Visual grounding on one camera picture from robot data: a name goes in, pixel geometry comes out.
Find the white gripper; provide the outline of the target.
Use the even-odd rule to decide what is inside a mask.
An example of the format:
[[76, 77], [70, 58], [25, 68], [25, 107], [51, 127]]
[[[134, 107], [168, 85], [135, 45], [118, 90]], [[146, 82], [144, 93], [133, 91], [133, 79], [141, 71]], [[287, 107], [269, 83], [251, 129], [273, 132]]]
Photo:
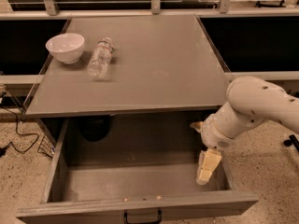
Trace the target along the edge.
[[218, 150], [224, 150], [236, 138], [236, 119], [212, 114], [204, 122], [193, 122], [190, 127], [201, 134], [203, 144], [208, 147], [207, 151], [200, 152], [196, 175], [196, 182], [204, 186], [221, 162], [221, 153]]

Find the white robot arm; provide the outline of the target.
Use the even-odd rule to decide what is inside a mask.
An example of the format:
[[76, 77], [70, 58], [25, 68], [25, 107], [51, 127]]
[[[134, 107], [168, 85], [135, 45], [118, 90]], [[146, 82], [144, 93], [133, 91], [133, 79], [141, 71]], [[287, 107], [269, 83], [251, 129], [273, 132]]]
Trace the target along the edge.
[[299, 133], [299, 99], [257, 77], [238, 77], [227, 88], [226, 102], [203, 121], [191, 124], [207, 147], [199, 155], [196, 182], [205, 185], [221, 162], [221, 152], [242, 133], [272, 120]]

